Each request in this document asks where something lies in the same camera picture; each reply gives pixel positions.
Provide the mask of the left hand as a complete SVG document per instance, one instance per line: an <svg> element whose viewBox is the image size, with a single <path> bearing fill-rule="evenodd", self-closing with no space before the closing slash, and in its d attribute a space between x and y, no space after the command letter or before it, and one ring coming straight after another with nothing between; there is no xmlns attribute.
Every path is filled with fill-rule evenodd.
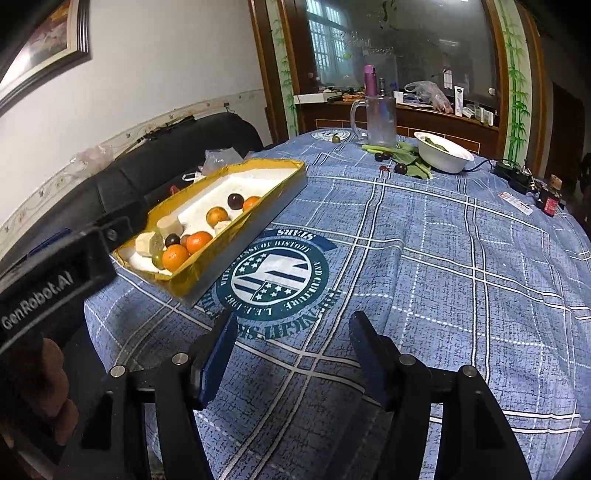
<svg viewBox="0 0 591 480"><path fill-rule="evenodd" d="M79 419L78 408L69 398L69 380L63 365L61 349L53 340L45 338L41 349L41 367L47 386L36 400L36 405L44 415L55 420L53 432L59 446L65 446L71 439Z"/></svg>

